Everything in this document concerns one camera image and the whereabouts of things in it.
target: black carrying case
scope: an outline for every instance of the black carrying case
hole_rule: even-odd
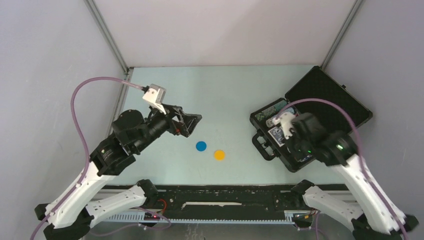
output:
[[[350,95],[345,88],[344,85],[339,85],[322,71],[319,66],[314,66],[285,94],[285,98],[279,98],[250,114],[250,122],[257,130],[252,138],[253,145],[265,160],[271,161],[278,157],[290,172],[299,171],[315,158],[305,155],[302,159],[295,159],[284,145],[285,139],[282,131],[273,126],[271,119],[287,103],[306,98],[318,98],[339,105],[350,115],[356,127],[359,127],[371,119],[373,113]],[[352,131],[344,116],[332,106],[324,103],[299,103],[288,111],[294,114],[311,113],[315,115],[329,133],[339,130],[348,134]],[[260,137],[264,139],[262,143],[259,141]]]

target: red cable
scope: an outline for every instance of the red cable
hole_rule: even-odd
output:
[[[162,214],[164,214],[165,213],[165,209],[167,209],[167,201],[165,201],[165,200],[163,200],[162,198],[161,199],[159,199],[158,201],[161,201],[161,202],[163,202],[163,209],[162,209]]]

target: case handle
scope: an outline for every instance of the case handle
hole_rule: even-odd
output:
[[[258,138],[263,136],[264,134],[262,133],[262,131],[258,130],[252,138],[252,143],[265,160],[271,161],[276,157],[276,155],[275,154],[269,155],[268,152],[265,150],[265,148],[262,146],[262,144],[258,141]]]

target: gray floor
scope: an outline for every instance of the gray floor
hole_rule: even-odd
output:
[[[106,233],[127,223],[103,222],[93,230]],[[340,223],[326,215],[319,217],[319,228],[325,232],[327,240],[353,240],[352,233]],[[86,240],[315,240],[315,232],[298,232],[291,225],[263,224],[174,224],[161,231],[139,227],[124,229],[106,237],[88,234]]]

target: light blue table surface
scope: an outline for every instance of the light blue table surface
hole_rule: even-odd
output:
[[[296,173],[275,158],[266,161],[252,144],[256,130],[252,112],[284,97],[312,65],[138,67],[131,82],[166,88],[164,104],[178,105],[203,119],[189,137],[164,133],[146,148],[114,184],[134,184],[150,179],[154,184],[268,185],[297,184],[307,179],[316,184],[342,183],[323,163],[314,161]],[[143,92],[130,88],[123,110],[136,109],[147,116]],[[196,150],[205,141],[207,149]],[[214,158],[216,150],[225,159]]]

